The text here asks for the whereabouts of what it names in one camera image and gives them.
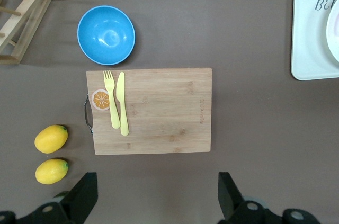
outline cutting board handle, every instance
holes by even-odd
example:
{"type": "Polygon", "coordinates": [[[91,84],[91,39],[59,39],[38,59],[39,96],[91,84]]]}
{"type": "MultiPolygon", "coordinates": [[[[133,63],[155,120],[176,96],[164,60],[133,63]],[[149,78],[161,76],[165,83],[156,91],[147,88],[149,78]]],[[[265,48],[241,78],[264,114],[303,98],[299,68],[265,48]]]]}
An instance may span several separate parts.
{"type": "Polygon", "coordinates": [[[89,121],[88,121],[88,115],[87,115],[87,105],[88,105],[89,102],[90,102],[90,96],[89,96],[89,94],[87,93],[86,101],[85,101],[85,103],[84,103],[85,121],[86,121],[86,124],[87,124],[87,126],[89,127],[89,129],[90,129],[90,131],[91,131],[91,134],[93,134],[93,126],[89,123],[89,121]]]}

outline yellow lemon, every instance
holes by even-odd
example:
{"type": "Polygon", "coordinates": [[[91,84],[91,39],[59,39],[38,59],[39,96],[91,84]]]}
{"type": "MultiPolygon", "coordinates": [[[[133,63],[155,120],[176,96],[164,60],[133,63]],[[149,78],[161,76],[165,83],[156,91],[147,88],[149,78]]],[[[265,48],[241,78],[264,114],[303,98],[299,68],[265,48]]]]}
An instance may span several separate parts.
{"type": "Polygon", "coordinates": [[[50,154],[60,149],[68,137],[67,129],[62,125],[51,125],[42,130],[35,138],[37,150],[50,154]]]}
{"type": "Polygon", "coordinates": [[[49,159],[41,163],[35,171],[35,177],[39,183],[52,184],[65,177],[68,171],[68,163],[63,159],[49,159]]]}

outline wooden rack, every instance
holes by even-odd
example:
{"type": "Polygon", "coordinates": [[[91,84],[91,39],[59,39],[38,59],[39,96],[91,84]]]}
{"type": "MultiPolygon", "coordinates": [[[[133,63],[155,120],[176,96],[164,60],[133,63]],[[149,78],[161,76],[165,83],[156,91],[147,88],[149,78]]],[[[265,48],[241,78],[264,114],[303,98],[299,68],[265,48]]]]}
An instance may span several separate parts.
{"type": "Polygon", "coordinates": [[[0,12],[11,14],[0,29],[0,54],[8,44],[14,46],[10,55],[0,55],[0,65],[20,63],[50,2],[51,0],[23,0],[15,10],[0,6],[0,12]],[[24,24],[16,43],[12,38],[24,24]]]}

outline yellow fork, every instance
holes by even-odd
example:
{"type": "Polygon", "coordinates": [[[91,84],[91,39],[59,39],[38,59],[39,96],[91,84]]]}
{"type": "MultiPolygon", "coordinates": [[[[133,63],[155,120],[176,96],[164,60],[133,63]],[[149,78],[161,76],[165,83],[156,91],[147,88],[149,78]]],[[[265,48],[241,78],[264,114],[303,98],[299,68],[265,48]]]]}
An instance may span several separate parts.
{"type": "Polygon", "coordinates": [[[115,129],[120,128],[120,120],[118,115],[117,106],[115,105],[113,91],[115,88],[114,78],[110,70],[104,71],[104,82],[110,100],[110,112],[112,127],[115,129]]]}

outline wooden cutting board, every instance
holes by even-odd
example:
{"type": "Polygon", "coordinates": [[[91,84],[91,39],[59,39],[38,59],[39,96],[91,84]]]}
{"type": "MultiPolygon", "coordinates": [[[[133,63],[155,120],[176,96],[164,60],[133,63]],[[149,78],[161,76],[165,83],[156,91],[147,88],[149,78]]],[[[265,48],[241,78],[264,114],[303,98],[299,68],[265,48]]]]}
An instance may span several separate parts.
{"type": "Polygon", "coordinates": [[[94,108],[93,92],[105,89],[103,71],[88,71],[96,155],[210,151],[211,68],[111,71],[115,84],[120,72],[125,73],[129,135],[112,128],[109,110],[94,108]]]}

